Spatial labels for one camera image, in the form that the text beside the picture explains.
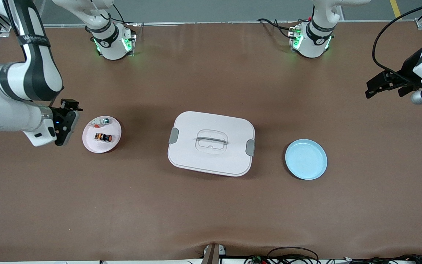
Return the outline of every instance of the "cable bundle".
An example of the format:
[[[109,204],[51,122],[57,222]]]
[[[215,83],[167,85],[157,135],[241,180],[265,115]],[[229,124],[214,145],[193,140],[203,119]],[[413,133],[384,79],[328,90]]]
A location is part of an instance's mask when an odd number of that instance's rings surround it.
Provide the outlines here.
[[[271,256],[270,254],[277,250],[282,249],[300,249],[304,251],[308,251],[312,253],[315,257],[305,256],[304,254],[284,254],[281,256]],[[243,264],[292,264],[295,261],[303,261],[305,264],[322,264],[318,260],[318,254],[310,249],[305,249],[304,247],[277,247],[276,249],[272,249],[266,254],[266,256],[258,256],[258,255],[251,255],[251,256],[225,256],[225,259],[245,259]]]
[[[349,264],[398,264],[397,261],[414,261],[415,264],[422,264],[422,255],[420,254],[404,254],[400,257],[393,257],[393,258],[380,258],[374,257],[370,259],[351,259]]]

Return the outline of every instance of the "pink plate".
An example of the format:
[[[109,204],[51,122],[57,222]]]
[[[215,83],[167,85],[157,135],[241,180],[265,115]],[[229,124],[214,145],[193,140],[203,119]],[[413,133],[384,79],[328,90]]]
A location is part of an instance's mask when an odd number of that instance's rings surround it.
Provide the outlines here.
[[[107,115],[103,115],[102,117],[97,118],[108,118],[110,119],[110,124],[104,127],[95,128],[91,127],[89,124],[84,128],[82,132],[82,142],[87,150],[94,152],[94,153],[104,153],[112,150],[120,141],[122,137],[122,126],[120,123],[113,117],[109,117]],[[101,142],[99,140],[95,140],[96,133],[103,133],[107,135],[112,135],[113,139],[112,142]]]

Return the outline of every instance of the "battery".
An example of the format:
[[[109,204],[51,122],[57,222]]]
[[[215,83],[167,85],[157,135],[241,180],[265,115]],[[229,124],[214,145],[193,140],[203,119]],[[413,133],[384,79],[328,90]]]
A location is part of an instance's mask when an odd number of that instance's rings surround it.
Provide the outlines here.
[[[107,135],[107,134],[103,134],[103,133],[96,133],[94,139],[102,141],[102,142],[112,142],[113,137],[112,137],[112,135]]]

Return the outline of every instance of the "brown mat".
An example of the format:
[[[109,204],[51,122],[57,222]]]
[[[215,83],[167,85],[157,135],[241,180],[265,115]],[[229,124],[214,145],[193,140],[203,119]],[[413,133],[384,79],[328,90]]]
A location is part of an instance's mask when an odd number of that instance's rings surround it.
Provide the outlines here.
[[[199,257],[302,246],[323,258],[422,253],[422,106],[396,92],[367,100],[381,71],[370,58],[384,23],[341,23],[318,59],[292,54],[263,25],[146,27],[137,54],[98,57],[82,28],[49,29],[65,90],[85,111],[66,147],[32,147],[0,132],[0,261]],[[378,58],[397,69],[422,46],[400,22]],[[0,62],[21,60],[14,35]],[[256,152],[244,176],[178,169],[167,159],[174,119],[187,110],[249,120]],[[111,115],[119,148],[93,154],[84,125]],[[328,155],[315,181],[283,165],[286,146],[315,140]]]

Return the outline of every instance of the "green indicator light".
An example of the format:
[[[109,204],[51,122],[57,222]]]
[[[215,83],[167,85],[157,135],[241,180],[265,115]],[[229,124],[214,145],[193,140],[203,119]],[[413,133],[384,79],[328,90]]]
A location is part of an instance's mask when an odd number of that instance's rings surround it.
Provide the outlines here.
[[[303,40],[304,36],[302,34],[299,34],[298,37],[294,40],[293,47],[298,49],[300,47],[300,42]]]
[[[130,51],[132,49],[131,41],[129,41],[128,39],[124,39],[124,38],[122,38],[122,40],[123,40],[123,45],[124,45],[126,51]]]
[[[97,43],[97,40],[94,39],[94,43],[95,43],[95,46],[97,47],[97,51],[100,52],[100,47],[99,47],[99,44]]]
[[[325,50],[327,50],[328,45],[330,45],[330,40],[332,40],[332,37],[331,36],[327,40],[327,45],[325,46]]]

